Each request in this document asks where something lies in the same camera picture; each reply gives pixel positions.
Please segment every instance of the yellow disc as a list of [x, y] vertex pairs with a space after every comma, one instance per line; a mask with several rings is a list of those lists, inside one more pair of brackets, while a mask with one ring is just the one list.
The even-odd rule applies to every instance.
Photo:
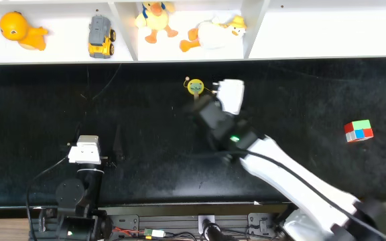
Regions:
[[202, 92], [204, 92], [205, 86], [201, 80], [193, 79], [188, 82], [187, 89], [190, 94], [194, 94], [195, 92], [198, 94], [202, 94]]

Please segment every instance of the yellow hat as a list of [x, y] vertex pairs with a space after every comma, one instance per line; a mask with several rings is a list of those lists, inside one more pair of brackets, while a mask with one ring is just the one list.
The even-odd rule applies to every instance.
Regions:
[[239, 28], [247, 28], [247, 26], [245, 25], [244, 23], [244, 18], [239, 16], [239, 15], [236, 15], [232, 22], [229, 23], [230, 26], [233, 26], [233, 27], [239, 27]]

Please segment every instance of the stuffed duck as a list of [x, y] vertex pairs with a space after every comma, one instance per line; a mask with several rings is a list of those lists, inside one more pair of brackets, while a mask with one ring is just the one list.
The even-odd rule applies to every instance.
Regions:
[[0, 29], [5, 38], [17, 41], [27, 50], [42, 51], [46, 48], [44, 35], [48, 34], [48, 30], [30, 26], [19, 12], [5, 14], [0, 20]]
[[219, 23], [218, 18], [212, 21], [205, 21], [199, 24], [197, 28], [188, 32], [188, 39], [182, 40], [180, 49], [187, 52], [191, 48], [203, 47], [208, 50], [223, 48], [226, 45], [241, 39], [247, 26], [241, 16], [235, 16], [227, 25]]
[[175, 11], [175, 7], [172, 3], [168, 2], [143, 2], [143, 11], [137, 19], [135, 24], [137, 27], [148, 26], [151, 29], [151, 34], [145, 37], [145, 40], [151, 44], [157, 42], [157, 33], [160, 30], [166, 30], [168, 37], [175, 37], [178, 32], [172, 30], [168, 25], [169, 15], [166, 10], [170, 13]]

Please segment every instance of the black tabletop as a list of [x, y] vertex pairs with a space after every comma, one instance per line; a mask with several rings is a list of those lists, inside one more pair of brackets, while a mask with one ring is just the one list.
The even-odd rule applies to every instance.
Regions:
[[[244, 80], [241, 114], [257, 130], [329, 184], [386, 201], [386, 58], [123, 64], [105, 88], [118, 67], [0, 66], [0, 207], [24, 206], [26, 184], [64, 155], [79, 123], [103, 146], [121, 126], [126, 160], [105, 171], [100, 206], [285, 201], [238, 163], [188, 157], [210, 148], [184, 112], [186, 76]], [[346, 143], [343, 126], [363, 119], [375, 137]], [[32, 204], [55, 204], [76, 168], [41, 178]]]

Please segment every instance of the green led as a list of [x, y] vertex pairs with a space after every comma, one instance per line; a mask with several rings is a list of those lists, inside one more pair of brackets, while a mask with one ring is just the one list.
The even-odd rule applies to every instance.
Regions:
[[240, 140], [240, 138], [237, 137], [237, 136], [232, 136], [231, 137], [231, 141], [233, 141], [233, 142], [238, 142], [239, 140]]

